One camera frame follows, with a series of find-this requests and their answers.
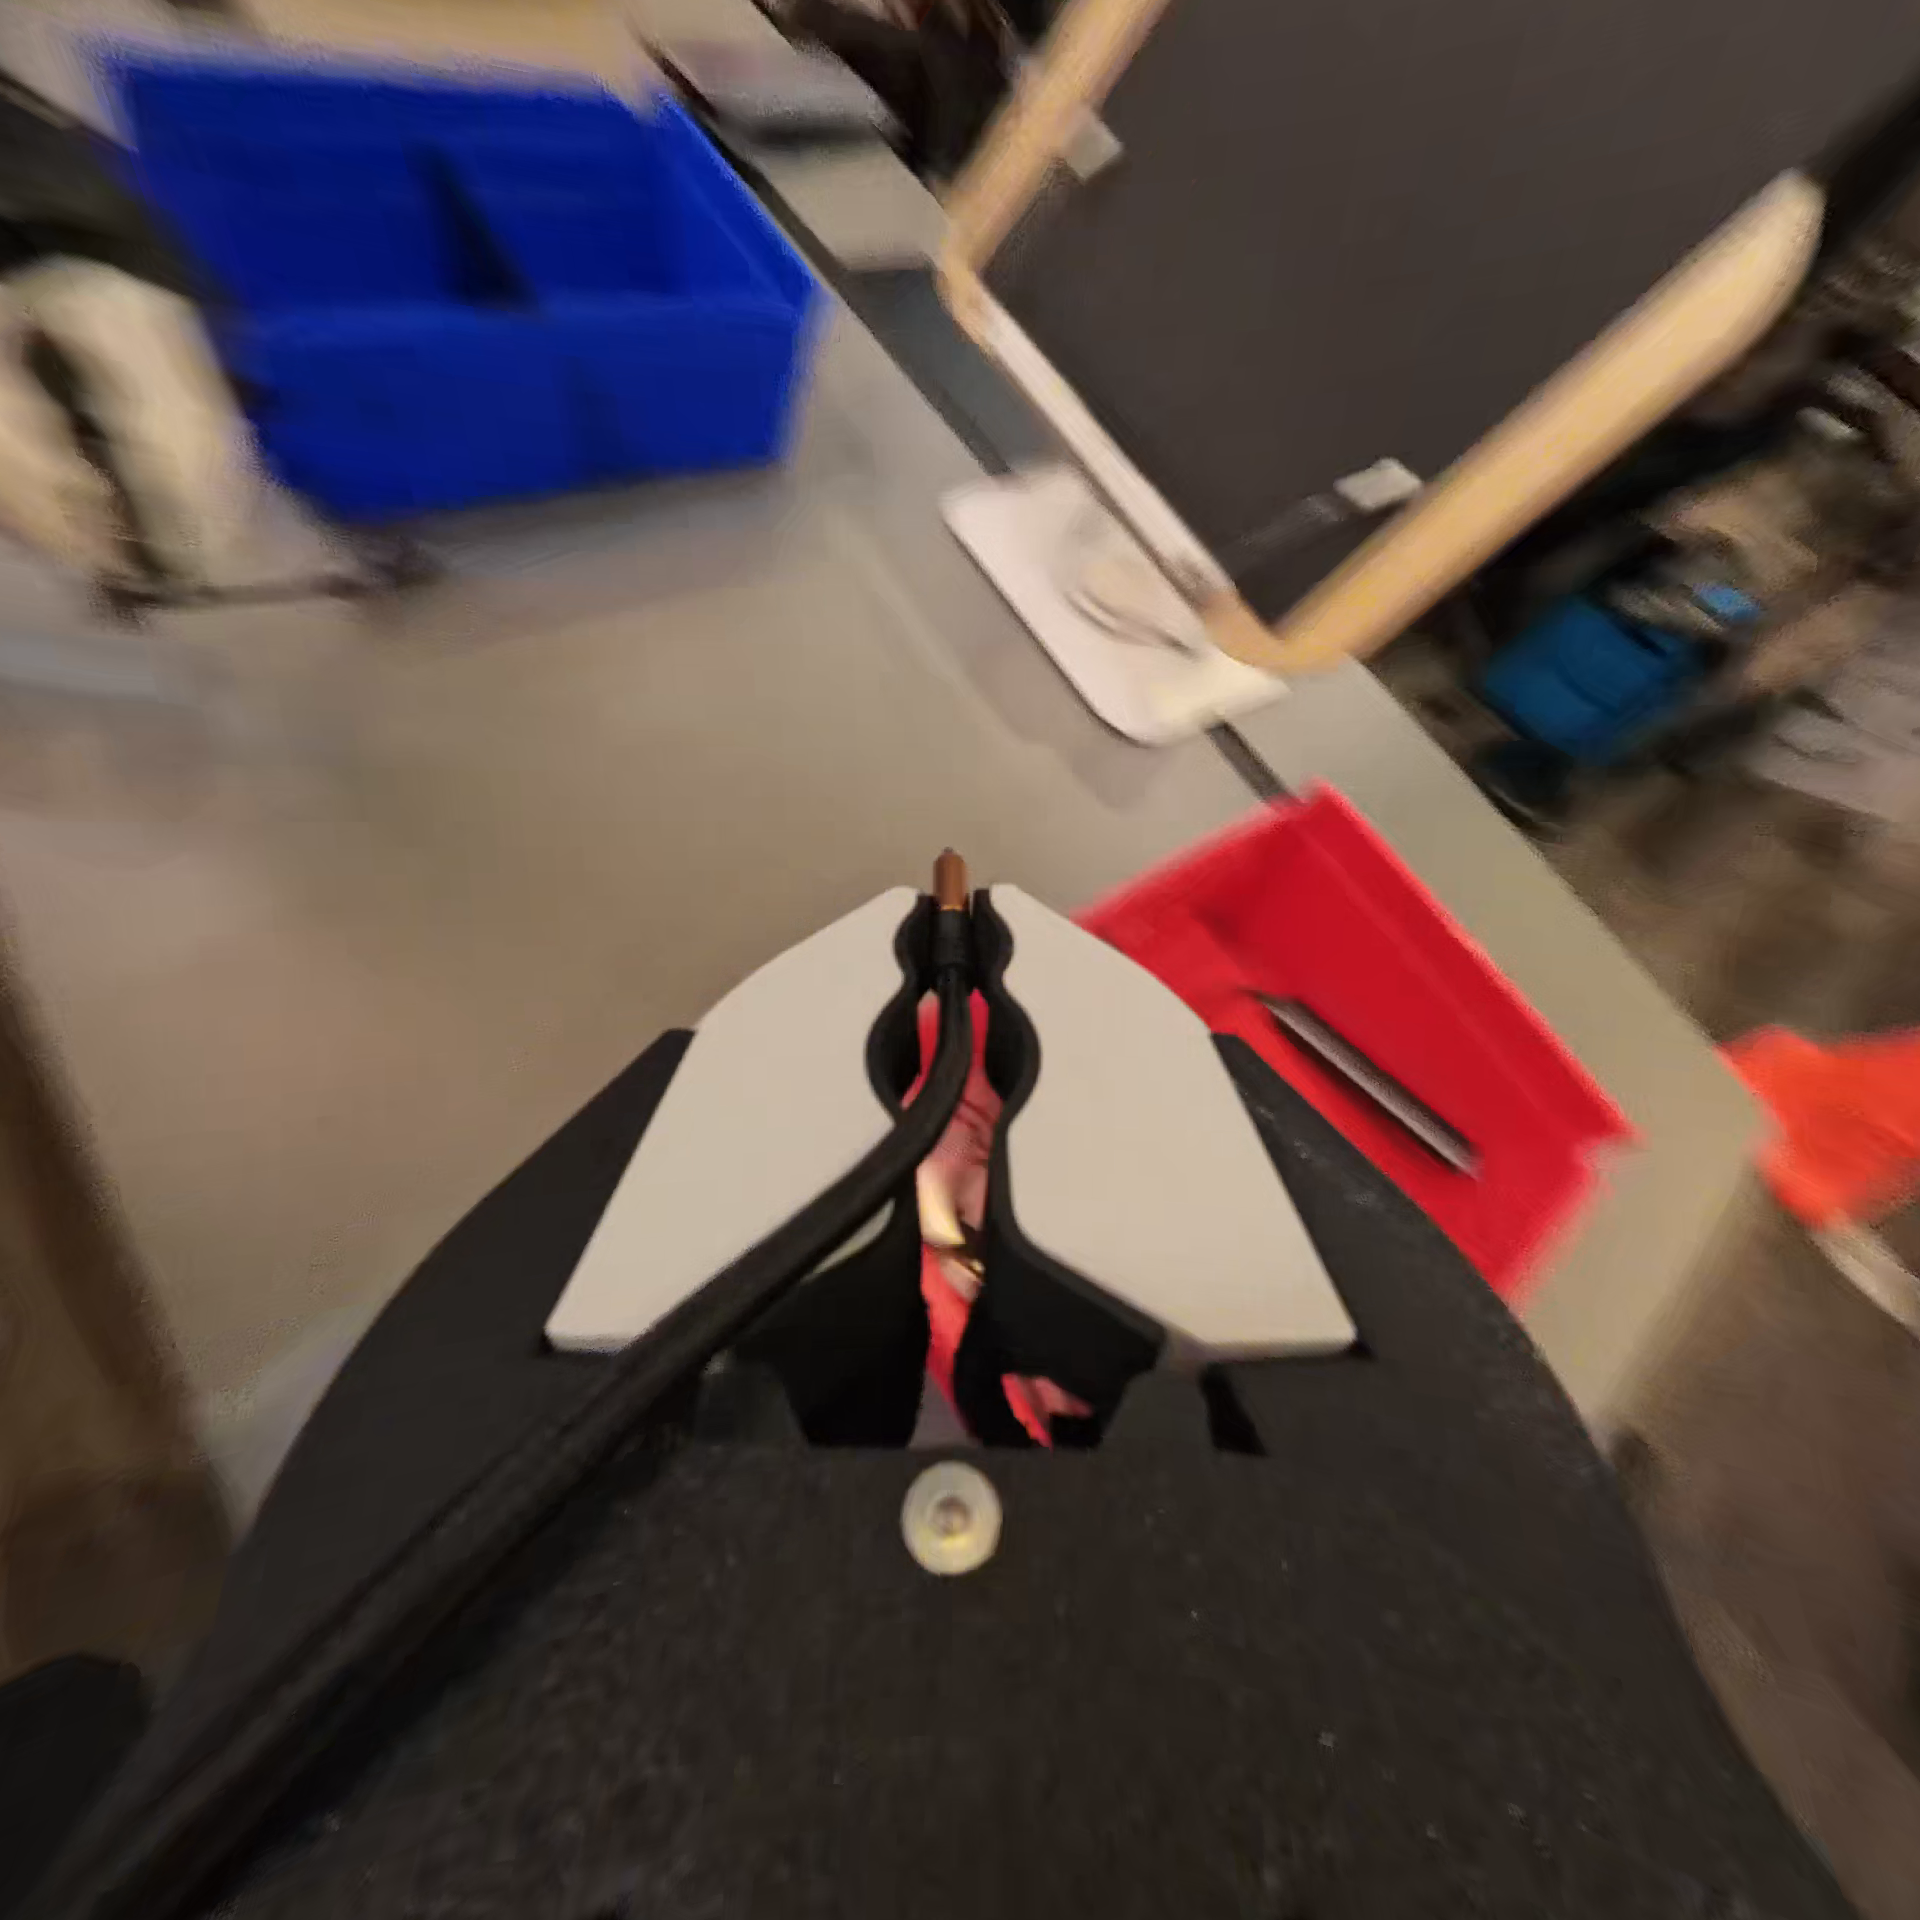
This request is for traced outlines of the black divider in red bin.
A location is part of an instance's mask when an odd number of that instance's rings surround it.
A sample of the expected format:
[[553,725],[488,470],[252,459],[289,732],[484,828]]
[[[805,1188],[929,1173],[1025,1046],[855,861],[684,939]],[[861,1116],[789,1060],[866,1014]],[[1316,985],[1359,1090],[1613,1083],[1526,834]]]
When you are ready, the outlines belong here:
[[1266,1014],[1274,1029],[1283,1033],[1290,1044],[1305,1049],[1333,1079],[1340,1079],[1351,1092],[1366,1099],[1407,1140],[1421,1149],[1432,1162],[1458,1177],[1477,1177],[1479,1154],[1473,1142],[1425,1099],[1412,1094],[1379,1062],[1353,1044],[1327,1020],[1298,998],[1254,990],[1252,1000]]

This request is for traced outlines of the grey desk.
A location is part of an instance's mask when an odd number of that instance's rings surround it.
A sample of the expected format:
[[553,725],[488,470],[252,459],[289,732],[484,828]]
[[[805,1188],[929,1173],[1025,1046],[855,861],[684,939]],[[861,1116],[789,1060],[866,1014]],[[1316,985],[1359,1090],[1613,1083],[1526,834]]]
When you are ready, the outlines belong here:
[[1539,1295],[1613,1409],[1748,1103],[1362,668],[1099,725],[942,526],[1025,420],[918,275],[824,302],[776,470],[429,522],[407,607],[106,631],[3,546],[3,933],[117,1201],[187,1461],[245,1527],[361,1330],[663,1027],[938,845],[1080,905],[1327,780],[1641,1129]]

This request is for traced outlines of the blue floor bag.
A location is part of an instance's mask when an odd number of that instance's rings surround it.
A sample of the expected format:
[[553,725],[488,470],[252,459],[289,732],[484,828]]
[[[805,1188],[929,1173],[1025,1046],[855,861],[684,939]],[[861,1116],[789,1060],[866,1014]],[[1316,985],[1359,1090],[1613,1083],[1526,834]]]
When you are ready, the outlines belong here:
[[1571,594],[1491,653],[1473,697],[1523,747],[1609,765],[1676,719],[1761,616],[1753,594],[1715,579]]

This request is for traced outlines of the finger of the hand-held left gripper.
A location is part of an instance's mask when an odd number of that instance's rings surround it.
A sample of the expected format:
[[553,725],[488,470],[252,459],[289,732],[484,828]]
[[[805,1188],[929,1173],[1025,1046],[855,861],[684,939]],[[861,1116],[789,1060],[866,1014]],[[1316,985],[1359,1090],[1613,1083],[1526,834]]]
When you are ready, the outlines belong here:
[[189,301],[106,264],[3,278],[1,522],[90,575],[136,544],[173,586],[235,577],[256,496],[252,433]]

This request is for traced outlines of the orange traffic cone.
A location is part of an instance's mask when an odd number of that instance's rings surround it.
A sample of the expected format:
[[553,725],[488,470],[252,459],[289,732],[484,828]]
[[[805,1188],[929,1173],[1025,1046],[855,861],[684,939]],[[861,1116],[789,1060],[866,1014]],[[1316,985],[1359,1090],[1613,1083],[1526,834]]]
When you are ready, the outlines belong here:
[[1720,1057],[1768,1125],[1763,1184],[1801,1226],[1871,1226],[1916,1197],[1916,1027],[1831,1044],[1763,1027]]

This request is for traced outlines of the black cable gold plug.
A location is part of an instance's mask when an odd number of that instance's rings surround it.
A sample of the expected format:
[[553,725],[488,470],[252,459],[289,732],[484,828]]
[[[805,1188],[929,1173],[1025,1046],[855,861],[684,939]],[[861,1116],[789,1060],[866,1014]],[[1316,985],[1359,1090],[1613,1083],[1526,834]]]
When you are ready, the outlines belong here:
[[578,1488],[658,1422],[663,1402],[809,1282],[827,1256],[881,1210],[955,1112],[971,1062],[973,918],[951,850],[910,909],[927,963],[907,976],[905,1014],[934,1005],[934,1049],[920,1092],[833,1182],[671,1304],[601,1372],[586,1398],[505,1450],[394,1555],[223,1704],[140,1796],[86,1817],[21,1916],[178,1916],[274,1811],[300,1789],[333,1739],[403,1684],[433,1640],[514,1571]]

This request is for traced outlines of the red plastic bin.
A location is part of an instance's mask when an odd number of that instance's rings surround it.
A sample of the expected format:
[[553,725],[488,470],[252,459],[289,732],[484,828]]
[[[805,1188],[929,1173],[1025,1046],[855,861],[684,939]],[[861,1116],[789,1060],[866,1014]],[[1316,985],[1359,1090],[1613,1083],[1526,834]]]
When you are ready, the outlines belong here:
[[[1523,992],[1329,787],[1265,806],[1076,915],[1239,1038],[1523,1309],[1632,1125]],[[1466,1142],[1453,1171],[1266,1000],[1325,1022]]]

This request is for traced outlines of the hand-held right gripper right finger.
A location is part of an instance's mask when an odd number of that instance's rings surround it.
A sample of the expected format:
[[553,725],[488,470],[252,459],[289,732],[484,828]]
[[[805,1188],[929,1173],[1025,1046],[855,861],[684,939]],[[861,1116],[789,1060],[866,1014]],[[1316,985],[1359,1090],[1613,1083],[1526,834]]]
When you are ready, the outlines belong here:
[[1117,1405],[1156,1368],[1346,1354],[1353,1319],[1206,1022],[1019,887],[979,896],[977,941],[993,1368]]

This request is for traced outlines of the blue plastic bin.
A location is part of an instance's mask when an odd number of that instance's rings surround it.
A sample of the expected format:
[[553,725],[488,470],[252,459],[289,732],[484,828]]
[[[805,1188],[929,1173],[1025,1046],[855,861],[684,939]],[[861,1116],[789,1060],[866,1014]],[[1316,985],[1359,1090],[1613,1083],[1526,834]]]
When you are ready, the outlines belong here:
[[346,524],[770,466],[805,256],[673,98],[108,42],[276,483]]

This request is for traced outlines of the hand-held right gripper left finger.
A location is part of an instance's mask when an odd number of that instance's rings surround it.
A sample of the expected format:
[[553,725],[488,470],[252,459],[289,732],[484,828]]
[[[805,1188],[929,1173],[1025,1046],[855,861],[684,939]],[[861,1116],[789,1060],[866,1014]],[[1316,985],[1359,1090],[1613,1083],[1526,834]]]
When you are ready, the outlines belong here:
[[905,983],[916,893],[879,893],[785,948],[697,1022],[549,1313],[608,1355],[770,1236],[890,1129],[868,1042]]

